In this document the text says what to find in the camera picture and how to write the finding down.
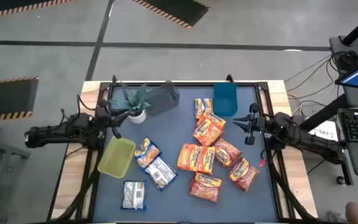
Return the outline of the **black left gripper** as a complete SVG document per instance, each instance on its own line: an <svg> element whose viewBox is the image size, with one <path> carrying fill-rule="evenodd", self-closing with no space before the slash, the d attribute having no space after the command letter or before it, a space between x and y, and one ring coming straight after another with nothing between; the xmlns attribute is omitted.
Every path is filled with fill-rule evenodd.
<svg viewBox="0 0 358 224"><path fill-rule="evenodd" d="M96 106L96 116L98 120L100 120L106 128L111 128L113 135L117 139L121 138L118 128L129 115L129 111L122 112L122 110L112 109L104 99L100 100Z"/></svg>

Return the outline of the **white silver noodle packet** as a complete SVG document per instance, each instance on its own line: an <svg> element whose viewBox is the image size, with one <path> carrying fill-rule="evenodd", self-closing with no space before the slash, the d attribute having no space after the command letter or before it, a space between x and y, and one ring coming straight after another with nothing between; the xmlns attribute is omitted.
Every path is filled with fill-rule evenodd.
<svg viewBox="0 0 358 224"><path fill-rule="evenodd" d="M178 175L176 170L169 166L160 156L156 157L145 168L145 172L151 177L159 190L163 190L172 183Z"/></svg>

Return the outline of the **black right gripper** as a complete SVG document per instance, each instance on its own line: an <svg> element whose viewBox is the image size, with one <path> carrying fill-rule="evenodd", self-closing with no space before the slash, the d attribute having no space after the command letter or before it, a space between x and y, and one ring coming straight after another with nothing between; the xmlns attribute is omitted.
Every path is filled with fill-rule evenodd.
<svg viewBox="0 0 358 224"><path fill-rule="evenodd" d="M258 103L253 103L249 106L249 114L242 118L234 118L234 121L248 121L249 126L247 124L242 124L238 122L234 122L234 124L240 127L245 133L248 132L248 136L246 137L246 144L253 145L255 141L254 131L261 132L265 129L266 119L263 116L256 117L257 113L259 113L260 106Z"/></svg>

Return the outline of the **green plant in white pot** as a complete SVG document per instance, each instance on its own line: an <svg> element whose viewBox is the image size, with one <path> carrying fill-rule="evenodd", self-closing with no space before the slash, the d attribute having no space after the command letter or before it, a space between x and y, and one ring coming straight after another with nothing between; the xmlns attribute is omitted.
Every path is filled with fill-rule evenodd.
<svg viewBox="0 0 358 224"><path fill-rule="evenodd" d="M146 109L150 103L146 100L147 84L143 83L136 91L132 91L128 85L121 83L123 99L111 99L110 107L115 110L127 110L128 118L134 124L140 124L146 120Z"/></svg>

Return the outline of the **orange Maruchan noodle pack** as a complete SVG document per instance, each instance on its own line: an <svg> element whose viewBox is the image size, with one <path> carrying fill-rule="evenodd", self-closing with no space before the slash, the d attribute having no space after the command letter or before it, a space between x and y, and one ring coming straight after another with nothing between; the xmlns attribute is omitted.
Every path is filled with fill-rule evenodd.
<svg viewBox="0 0 358 224"><path fill-rule="evenodd" d="M226 121L224 119L220 118L219 116L216 116L214 113L205 111L202 115L199 116L196 126L199 126L206 119L209 119L220 130L223 130L226 124Z"/></svg>
<svg viewBox="0 0 358 224"><path fill-rule="evenodd" d="M177 167L192 172L197 171L201 148L196 144L184 144L177 161Z"/></svg>
<svg viewBox="0 0 358 224"><path fill-rule="evenodd" d="M212 145L222 135L223 131L219 129L210 119L205 119L198 125L193 136L203 146Z"/></svg>
<svg viewBox="0 0 358 224"><path fill-rule="evenodd" d="M204 174L212 174L216 148L201 146L199 149L200 155L198 158L196 171Z"/></svg>

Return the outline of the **black metal rig frame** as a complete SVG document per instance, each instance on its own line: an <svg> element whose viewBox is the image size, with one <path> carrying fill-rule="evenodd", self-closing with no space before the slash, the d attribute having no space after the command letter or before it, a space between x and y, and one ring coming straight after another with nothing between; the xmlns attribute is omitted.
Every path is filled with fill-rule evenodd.
<svg viewBox="0 0 358 224"><path fill-rule="evenodd" d="M111 81L85 81L81 90L81 98L89 107L94 107L100 98L107 97L110 99L114 96L115 90L108 90L108 85ZM178 89L181 86L212 86L217 82L224 81L214 81L214 80L190 80L190 81L174 81L173 84ZM278 112L280 110L284 111L290 110L288 96L285 93L285 85L282 80L270 80L270 81L236 81L237 82L237 95L239 99L239 111L247 112L248 106L254 100L262 106L264 103L263 109L268 111L270 114ZM228 126L228 130L225 132L224 137L229 137L228 140L233 140L234 143L241 143L243 149L246 147L245 155L246 159L250 159L251 162L256 162L259 165L261 161L260 152L265 147L262 137L256 136L255 145L248 147L244 145L245 133L240 131L239 128L234 128L234 124ZM306 174L306 167L303 160L303 156L300 154L301 151L297 151L295 148L288 147L283 149L282 152L276 153L274 159L277 162L279 167L279 173L284 175L287 179L285 182L291 182L291 188L296 195L299 203L303 203L304 209L315 218L318 217L316 206L313 199L313 194L311 191L310 183L308 180L308 175ZM82 212L79 212L78 215L74 215L72 220L67 220L67 223L88 223L93 222L94 215L94 205L96 202L98 184L99 184L100 174L95 176L94 186L92 186L90 192L89 203L86 198L82 204L78 206L78 209L85 208L85 204L89 204L89 211L86 214L86 218L81 218ZM275 197L275 208L277 213L276 222L295 222L297 218L300 217L300 214L295 215L295 207L290 203L289 199L285 198L284 193L279 188L277 183L271 179L272 193ZM138 223L138 222L117 222L117 223ZM159 223L203 223L203 222L159 222ZM245 223L270 223L270 222L245 222Z"/></svg>

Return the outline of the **teal plastic bin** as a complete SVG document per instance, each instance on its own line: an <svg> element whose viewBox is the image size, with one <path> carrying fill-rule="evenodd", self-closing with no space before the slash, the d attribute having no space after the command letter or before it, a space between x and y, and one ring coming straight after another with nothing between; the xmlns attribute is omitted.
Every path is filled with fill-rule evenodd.
<svg viewBox="0 0 358 224"><path fill-rule="evenodd" d="M215 83L213 110L217 116L234 116L237 113L236 84L230 82Z"/></svg>

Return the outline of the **black diagonal cart strut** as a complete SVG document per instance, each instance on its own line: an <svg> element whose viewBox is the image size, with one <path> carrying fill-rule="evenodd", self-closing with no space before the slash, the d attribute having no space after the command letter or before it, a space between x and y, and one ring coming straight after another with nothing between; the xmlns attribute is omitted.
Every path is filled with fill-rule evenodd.
<svg viewBox="0 0 358 224"><path fill-rule="evenodd" d="M326 105L323 109L319 110L314 115L310 116L308 119L304 120L300 125L302 131L309 132L312 129L318 127L321 123L327 121L337 114L337 111L340 108L346 108L349 104L345 94L342 94L330 104Z"/></svg>

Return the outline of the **red Maruchan roast beef pack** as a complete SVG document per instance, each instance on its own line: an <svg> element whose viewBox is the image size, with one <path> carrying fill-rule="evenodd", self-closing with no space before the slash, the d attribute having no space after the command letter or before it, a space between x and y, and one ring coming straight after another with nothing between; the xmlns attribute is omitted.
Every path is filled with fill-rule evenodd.
<svg viewBox="0 0 358 224"><path fill-rule="evenodd" d="M190 195L217 203L222 180L210 175L195 173L190 185Z"/></svg>

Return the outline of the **blue-gray table mat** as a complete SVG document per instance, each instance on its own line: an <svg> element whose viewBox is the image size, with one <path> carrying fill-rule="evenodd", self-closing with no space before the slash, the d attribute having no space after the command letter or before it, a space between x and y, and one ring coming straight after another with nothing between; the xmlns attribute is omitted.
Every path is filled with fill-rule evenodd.
<svg viewBox="0 0 358 224"><path fill-rule="evenodd" d="M180 149L185 143L196 144L196 98L211 98L212 86L181 86L177 106L157 116L147 116L140 124L125 120L120 128L122 137L140 144L150 138L161 150L162 159L177 166ZM194 174L179 169L177 178L163 190L132 160L126 175L117 179L101 174L99 178L94 222L275 222L277 213L272 193L269 168L259 168L259 175L248 191L242 191L229 178L229 169L215 162L213 175L222 179L218 202L210 202L189 194ZM145 181L146 210L123 210L124 181Z"/></svg>

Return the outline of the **yellow-green plastic bin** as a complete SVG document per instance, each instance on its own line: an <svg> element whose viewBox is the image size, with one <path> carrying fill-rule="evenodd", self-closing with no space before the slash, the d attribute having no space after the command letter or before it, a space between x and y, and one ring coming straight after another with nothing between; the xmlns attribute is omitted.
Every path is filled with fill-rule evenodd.
<svg viewBox="0 0 358 224"><path fill-rule="evenodd" d="M98 171L117 179L123 178L134 157L135 142L113 136L103 152Z"/></svg>

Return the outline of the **red-orange Maruchan noodle pack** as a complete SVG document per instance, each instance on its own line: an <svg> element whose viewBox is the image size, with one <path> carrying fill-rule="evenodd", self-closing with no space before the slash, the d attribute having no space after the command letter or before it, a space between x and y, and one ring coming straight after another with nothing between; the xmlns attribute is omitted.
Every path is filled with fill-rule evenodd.
<svg viewBox="0 0 358 224"><path fill-rule="evenodd" d="M248 160L241 158L229 173L229 178L244 192L248 191L251 183L259 175L259 170Z"/></svg>
<svg viewBox="0 0 358 224"><path fill-rule="evenodd" d="M224 167L230 167L242 155L242 152L235 146L219 138L215 142L215 159Z"/></svg>

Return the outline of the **dark gray plastic bin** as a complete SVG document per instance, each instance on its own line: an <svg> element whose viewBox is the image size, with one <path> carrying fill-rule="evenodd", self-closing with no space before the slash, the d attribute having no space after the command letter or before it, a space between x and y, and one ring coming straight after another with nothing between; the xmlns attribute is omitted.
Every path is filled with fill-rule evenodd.
<svg viewBox="0 0 358 224"><path fill-rule="evenodd" d="M146 108L147 114L157 116L176 107L180 94L173 82L167 80L164 84L148 90L145 100L150 106Z"/></svg>

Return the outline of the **white paper label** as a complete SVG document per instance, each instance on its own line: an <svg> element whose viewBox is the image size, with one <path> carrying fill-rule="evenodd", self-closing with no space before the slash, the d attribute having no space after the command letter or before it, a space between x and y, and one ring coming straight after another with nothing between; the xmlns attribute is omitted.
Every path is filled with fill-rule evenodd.
<svg viewBox="0 0 358 224"><path fill-rule="evenodd" d="M309 133L327 140L338 141L337 126L334 121L325 121Z"/></svg>

